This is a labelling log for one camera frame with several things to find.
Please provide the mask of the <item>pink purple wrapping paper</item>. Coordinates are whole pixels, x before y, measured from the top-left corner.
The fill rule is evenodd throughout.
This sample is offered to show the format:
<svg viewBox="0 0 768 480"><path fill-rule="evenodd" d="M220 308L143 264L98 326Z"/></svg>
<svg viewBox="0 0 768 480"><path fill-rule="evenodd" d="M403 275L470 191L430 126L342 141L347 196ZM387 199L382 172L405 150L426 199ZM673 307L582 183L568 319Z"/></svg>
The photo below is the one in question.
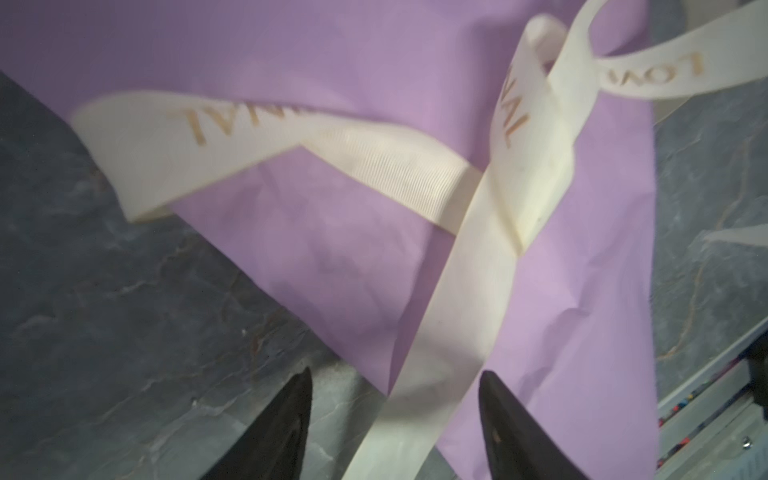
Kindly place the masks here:
<svg viewBox="0 0 768 480"><path fill-rule="evenodd" d="M181 113L212 135L247 103L419 129L478 167L524 23L576 1L5 1L1 69L63 118L104 95L235 101ZM524 255L489 367L594 479L650 479L648 104L603 95L573 182ZM453 239L303 149L173 210L380 390L392 386Z"/></svg>

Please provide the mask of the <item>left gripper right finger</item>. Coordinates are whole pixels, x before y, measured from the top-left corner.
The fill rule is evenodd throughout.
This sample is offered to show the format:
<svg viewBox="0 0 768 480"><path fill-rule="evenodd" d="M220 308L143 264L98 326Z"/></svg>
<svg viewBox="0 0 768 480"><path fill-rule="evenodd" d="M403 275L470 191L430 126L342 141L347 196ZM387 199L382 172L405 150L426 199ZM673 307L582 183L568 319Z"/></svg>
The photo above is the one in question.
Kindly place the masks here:
<svg viewBox="0 0 768 480"><path fill-rule="evenodd" d="M495 372L482 372L478 399L485 450L493 479L587 479Z"/></svg>

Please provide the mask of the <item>cream printed ribbon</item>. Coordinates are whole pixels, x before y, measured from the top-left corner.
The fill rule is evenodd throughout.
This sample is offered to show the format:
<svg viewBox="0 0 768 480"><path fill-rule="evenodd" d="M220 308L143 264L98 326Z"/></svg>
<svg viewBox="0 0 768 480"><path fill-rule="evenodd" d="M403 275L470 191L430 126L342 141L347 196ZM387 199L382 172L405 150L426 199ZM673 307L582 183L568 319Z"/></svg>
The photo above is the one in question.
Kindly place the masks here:
<svg viewBox="0 0 768 480"><path fill-rule="evenodd" d="M455 235L404 365L345 471L412 479L498 338L517 263L567 191L573 147L598 95L660 100L721 90L767 74L767 5L701 1L697 27L631 54L598 57L589 1L570 25L541 14L525 26L494 108L490 162L472 167L415 129L306 110L240 105L158 91L108 95L70 124L116 191L126 217L168 205L302 147Z"/></svg>

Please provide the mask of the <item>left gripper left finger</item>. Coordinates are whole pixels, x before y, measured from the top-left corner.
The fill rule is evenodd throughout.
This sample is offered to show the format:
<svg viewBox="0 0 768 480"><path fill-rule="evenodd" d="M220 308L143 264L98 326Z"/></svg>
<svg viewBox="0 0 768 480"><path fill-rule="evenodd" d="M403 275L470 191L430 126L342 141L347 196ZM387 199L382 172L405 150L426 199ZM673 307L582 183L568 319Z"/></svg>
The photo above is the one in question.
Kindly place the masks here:
<svg viewBox="0 0 768 480"><path fill-rule="evenodd" d="M293 375L202 480L296 480L301 476L311 419L313 382Z"/></svg>

